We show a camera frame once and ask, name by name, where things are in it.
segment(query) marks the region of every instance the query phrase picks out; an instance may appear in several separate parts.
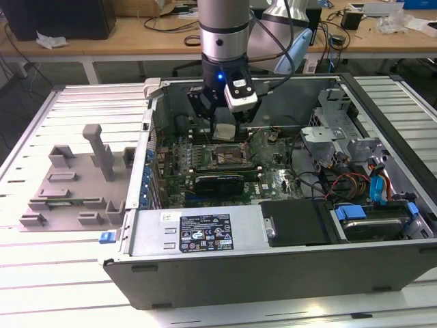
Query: metal bracket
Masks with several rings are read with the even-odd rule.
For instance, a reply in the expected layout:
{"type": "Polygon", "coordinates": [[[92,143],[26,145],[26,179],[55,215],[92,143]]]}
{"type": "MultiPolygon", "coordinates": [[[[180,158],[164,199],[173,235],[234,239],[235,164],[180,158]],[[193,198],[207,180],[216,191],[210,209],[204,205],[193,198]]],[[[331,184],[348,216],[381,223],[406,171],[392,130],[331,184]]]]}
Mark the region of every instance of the metal bracket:
{"type": "Polygon", "coordinates": [[[159,96],[162,91],[163,84],[161,83],[160,77],[152,77],[144,81],[144,96],[145,99],[151,100],[159,96]]]}
{"type": "Polygon", "coordinates": [[[346,110],[350,105],[350,98],[341,89],[327,89],[319,93],[319,103],[325,111],[346,110]]]}
{"type": "Polygon", "coordinates": [[[347,148],[353,162],[364,162],[380,144],[378,138],[352,139],[347,148]]]}

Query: wooden desk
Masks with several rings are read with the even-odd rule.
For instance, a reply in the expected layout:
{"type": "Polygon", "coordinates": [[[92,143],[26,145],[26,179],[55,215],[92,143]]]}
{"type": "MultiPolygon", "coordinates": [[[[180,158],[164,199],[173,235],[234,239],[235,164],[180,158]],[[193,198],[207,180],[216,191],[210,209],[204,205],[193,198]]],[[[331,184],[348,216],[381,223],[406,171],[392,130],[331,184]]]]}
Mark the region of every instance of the wooden desk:
{"type": "MultiPolygon", "coordinates": [[[[323,10],[325,19],[331,12],[344,8],[348,0],[333,0],[335,8],[323,10]]],[[[408,11],[418,18],[437,19],[437,10],[408,11]]],[[[341,17],[333,20],[340,23],[341,17]]],[[[160,33],[146,30],[144,18],[118,18],[115,29],[108,40],[69,40],[69,45],[59,49],[47,50],[36,42],[16,41],[17,47],[33,62],[80,62],[83,64],[91,84],[99,82],[94,68],[96,62],[117,61],[162,61],[200,59],[200,47],[184,46],[183,40],[197,31],[184,33],[160,33]]],[[[189,19],[161,18],[156,27],[174,28],[192,22],[189,19]]],[[[422,32],[408,30],[408,33],[383,35],[376,30],[376,18],[366,18],[358,31],[351,31],[349,47],[342,58],[387,59],[437,57],[437,39],[422,32]]],[[[330,27],[331,33],[343,34],[341,30],[330,27]]],[[[305,58],[305,72],[313,72],[324,50],[322,32],[318,32],[315,44],[309,48],[305,58]]],[[[8,62],[23,62],[12,45],[5,38],[3,25],[0,26],[0,53],[8,62]]]]}

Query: grey plastic post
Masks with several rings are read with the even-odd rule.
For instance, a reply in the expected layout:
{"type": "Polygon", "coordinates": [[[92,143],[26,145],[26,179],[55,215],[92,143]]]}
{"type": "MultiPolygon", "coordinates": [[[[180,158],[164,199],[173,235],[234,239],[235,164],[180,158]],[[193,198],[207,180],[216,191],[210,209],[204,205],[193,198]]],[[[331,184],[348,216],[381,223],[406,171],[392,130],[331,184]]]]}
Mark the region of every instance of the grey plastic post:
{"type": "Polygon", "coordinates": [[[106,181],[114,181],[114,171],[112,169],[113,159],[108,156],[104,149],[102,139],[100,138],[101,133],[102,127],[99,124],[87,124],[82,131],[83,137],[89,141],[93,148],[94,155],[96,155],[104,179],[106,181]]]}
{"type": "Polygon", "coordinates": [[[120,204],[119,209],[116,209],[114,207],[114,204],[109,201],[107,204],[107,209],[105,210],[105,213],[108,215],[108,219],[111,222],[111,224],[121,224],[123,223],[124,219],[124,213],[126,212],[126,203],[123,201],[120,204]]]}
{"type": "Polygon", "coordinates": [[[56,145],[48,155],[53,167],[59,169],[68,169],[69,165],[67,159],[73,159],[74,155],[67,145],[56,145]]]}

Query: slotted metal table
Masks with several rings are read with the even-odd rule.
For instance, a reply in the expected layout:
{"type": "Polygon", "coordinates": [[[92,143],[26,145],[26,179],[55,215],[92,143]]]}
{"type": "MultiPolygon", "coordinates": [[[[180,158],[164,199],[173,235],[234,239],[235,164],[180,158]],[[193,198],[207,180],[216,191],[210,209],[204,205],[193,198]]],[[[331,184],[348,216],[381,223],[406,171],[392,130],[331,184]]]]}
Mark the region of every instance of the slotted metal table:
{"type": "MultiPolygon", "coordinates": [[[[356,80],[437,174],[434,110],[402,81],[356,80]]],[[[437,269],[400,292],[137,311],[98,263],[112,247],[98,243],[99,232],[16,229],[55,144],[91,152],[81,131],[99,123],[114,152],[135,147],[146,108],[142,84],[66,87],[42,105],[0,169],[0,327],[437,327],[437,269]]]]}

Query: computer case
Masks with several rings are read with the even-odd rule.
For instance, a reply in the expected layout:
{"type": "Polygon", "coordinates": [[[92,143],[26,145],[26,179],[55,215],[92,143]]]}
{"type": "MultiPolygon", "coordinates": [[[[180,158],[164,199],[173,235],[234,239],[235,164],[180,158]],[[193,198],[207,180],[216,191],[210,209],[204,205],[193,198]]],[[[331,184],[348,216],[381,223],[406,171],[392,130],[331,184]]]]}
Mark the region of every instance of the computer case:
{"type": "Polygon", "coordinates": [[[21,41],[36,31],[67,39],[103,40],[115,26],[112,0],[0,0],[10,29],[21,41]]]}

